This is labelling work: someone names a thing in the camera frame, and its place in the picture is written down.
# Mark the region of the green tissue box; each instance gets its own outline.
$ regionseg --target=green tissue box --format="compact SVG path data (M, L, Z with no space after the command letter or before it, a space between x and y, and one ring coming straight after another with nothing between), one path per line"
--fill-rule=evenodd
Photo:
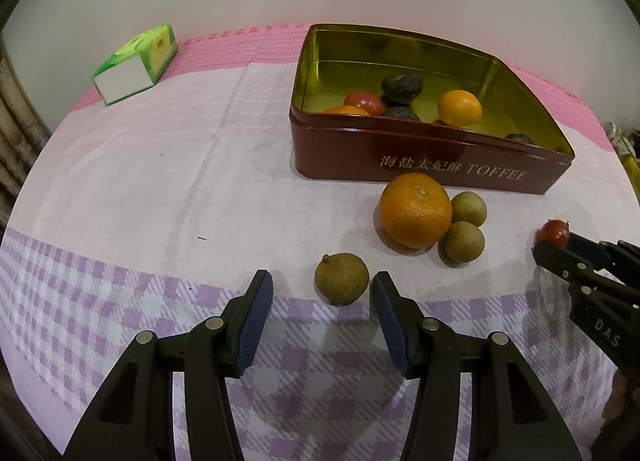
M129 40L94 73L104 103L114 104L158 83L178 46L170 24L162 24Z

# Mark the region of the mandarin orange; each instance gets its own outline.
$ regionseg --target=mandarin orange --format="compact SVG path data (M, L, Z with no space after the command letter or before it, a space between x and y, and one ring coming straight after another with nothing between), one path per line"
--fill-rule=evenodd
M355 105L341 105L340 107L328 108L322 112L327 114L357 114L359 116L369 116L366 110L356 107Z
M450 126L475 125L482 121L482 105L470 92L456 89L440 98L438 117Z
M451 224L451 201L434 179L415 172L389 183L378 204L389 236L408 248L426 248L441 240Z

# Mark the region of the screw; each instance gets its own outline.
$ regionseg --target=screw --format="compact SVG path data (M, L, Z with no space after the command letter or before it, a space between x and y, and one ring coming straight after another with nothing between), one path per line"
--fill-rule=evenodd
M491 335L491 340L493 340L499 346L505 346L509 343L509 337L499 331Z
M154 334L151 331L141 331L136 335L136 342L139 344L148 344L153 339Z
M440 321L437 318L429 316L422 321L422 327L428 331L435 331L440 327Z
M205 326L207 329L211 329L215 331L216 329L220 329L225 324L225 321L219 316L212 316L205 322Z

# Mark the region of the table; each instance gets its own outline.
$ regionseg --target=table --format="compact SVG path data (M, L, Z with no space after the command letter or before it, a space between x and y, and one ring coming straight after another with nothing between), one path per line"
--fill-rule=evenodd
M313 288L323 254L351 251L457 332L508 333L586 450L612 365L569 322L564 282L536 267L530 247L548 218L591 239L640 242L638 203L593 113L514 69L576 158L544 196L483 192L486 250L450 269L436 250L407 256L380 239L383 184L312 181L293 167L287 111L306 29L182 42L155 88L111 107L92 90L65 118L0 248L0 346L26 408L63 451L137 331L185 332L264 268L271 317L254 365L228 382L245 457L394 460L417 384L391 366L367 297L338 309ZM174 427L186 460L181 383ZM469 403L465 377L456 459L468 451Z

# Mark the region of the dark dried plum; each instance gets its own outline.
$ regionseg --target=dark dried plum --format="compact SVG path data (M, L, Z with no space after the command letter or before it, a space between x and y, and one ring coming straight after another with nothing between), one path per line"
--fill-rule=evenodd
M380 100L382 100L382 103L387 108L389 108L389 107L406 107L406 104L399 104L398 102L392 102L384 94L382 96L380 96Z
M533 140L527 136L526 134L521 134L519 132L514 132L513 134L507 134L504 136L504 139L513 139L513 141L519 141L520 143L527 143L529 145L535 145Z
M408 107L389 107L382 113L383 118L394 118L396 120L420 121L420 118Z
M382 78L382 92L396 104L410 104L422 92L424 81L418 73L405 73Z

